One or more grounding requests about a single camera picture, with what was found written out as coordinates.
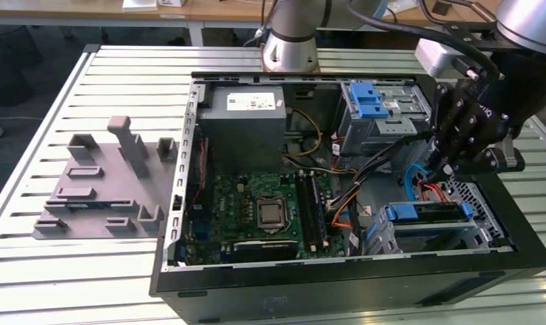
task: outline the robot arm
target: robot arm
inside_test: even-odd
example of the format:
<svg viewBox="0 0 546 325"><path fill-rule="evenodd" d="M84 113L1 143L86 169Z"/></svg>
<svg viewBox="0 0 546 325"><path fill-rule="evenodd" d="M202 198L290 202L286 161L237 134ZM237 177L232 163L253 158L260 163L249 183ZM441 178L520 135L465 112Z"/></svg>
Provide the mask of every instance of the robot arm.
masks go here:
<svg viewBox="0 0 546 325"><path fill-rule="evenodd" d="M331 27L356 29L364 22L345 9L347 0L277 0L270 18L270 34L262 51L262 64L273 72L317 70L314 31ZM387 3L353 0L355 9L372 16Z"/></svg>

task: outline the yellow wire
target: yellow wire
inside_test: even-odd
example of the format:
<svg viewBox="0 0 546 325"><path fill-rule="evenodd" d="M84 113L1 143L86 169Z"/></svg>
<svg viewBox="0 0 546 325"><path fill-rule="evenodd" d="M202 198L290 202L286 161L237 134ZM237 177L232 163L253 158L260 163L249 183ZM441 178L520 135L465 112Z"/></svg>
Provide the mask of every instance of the yellow wire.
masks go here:
<svg viewBox="0 0 546 325"><path fill-rule="evenodd" d="M296 108L293 108L292 110L296 111L300 115L302 115L302 117L308 120L308 122L310 123L310 125L313 126L313 128L314 128L314 130L317 132L317 143L314 144L314 147L312 147L310 150L306 150L305 152L296 152L294 154L284 154L282 155L285 157L301 157L301 156L312 154L314 151L317 151L319 146L320 146L320 130L319 130L319 126L314 124L314 122L312 121L309 116L301 110L297 110Z"/></svg>

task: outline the expansion slot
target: expansion slot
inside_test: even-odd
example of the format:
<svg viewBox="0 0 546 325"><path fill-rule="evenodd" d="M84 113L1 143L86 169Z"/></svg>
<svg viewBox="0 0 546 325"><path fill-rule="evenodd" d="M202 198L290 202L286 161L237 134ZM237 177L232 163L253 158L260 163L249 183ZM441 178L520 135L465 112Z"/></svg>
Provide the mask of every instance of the expansion slot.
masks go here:
<svg viewBox="0 0 546 325"><path fill-rule="evenodd" d="M323 220L323 205L320 203L314 174L300 174L294 176L294 190L297 194L304 247L308 251L314 252L328 246L325 240L327 230Z"/></svg>

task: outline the aluminum extrusion table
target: aluminum extrusion table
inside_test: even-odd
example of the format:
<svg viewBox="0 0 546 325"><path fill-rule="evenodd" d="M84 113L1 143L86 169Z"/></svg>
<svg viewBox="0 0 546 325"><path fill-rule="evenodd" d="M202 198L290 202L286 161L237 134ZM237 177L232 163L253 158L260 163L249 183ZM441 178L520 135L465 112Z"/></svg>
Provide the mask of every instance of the aluminum extrusion table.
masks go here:
<svg viewBox="0 0 546 325"><path fill-rule="evenodd" d="M324 72L423 73L409 51L319 51ZM31 226L57 182L76 132L97 142L110 115L142 140L178 140L190 71L257 71L254 49L101 46L82 53L0 195L0 324L182 324L148 296L154 239L34 240ZM536 119L515 141L527 162L501 175L546 246L546 130ZM461 303L250 324L546 324L546 272Z"/></svg>

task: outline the sticker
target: sticker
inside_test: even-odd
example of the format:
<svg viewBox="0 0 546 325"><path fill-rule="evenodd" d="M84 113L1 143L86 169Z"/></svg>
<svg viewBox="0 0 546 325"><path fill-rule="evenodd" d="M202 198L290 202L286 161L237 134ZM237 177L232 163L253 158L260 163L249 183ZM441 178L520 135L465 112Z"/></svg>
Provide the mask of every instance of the sticker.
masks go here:
<svg viewBox="0 0 546 325"><path fill-rule="evenodd" d="M335 156L339 156L340 153L340 145L339 144L331 144L331 151Z"/></svg>
<svg viewBox="0 0 546 325"><path fill-rule="evenodd" d="M168 18L168 19L184 19L184 15L161 15L161 18Z"/></svg>
<svg viewBox="0 0 546 325"><path fill-rule="evenodd" d="M399 108L397 101L395 100L392 102L383 101L381 104L384 108Z"/></svg>
<svg viewBox="0 0 546 325"><path fill-rule="evenodd" d="M349 243L352 243L352 245L355 246L355 248L359 247L359 245L360 245L360 239L353 235L352 232L348 233L348 241L349 241Z"/></svg>
<svg viewBox="0 0 546 325"><path fill-rule="evenodd" d="M229 93L226 110L274 110L274 94Z"/></svg>

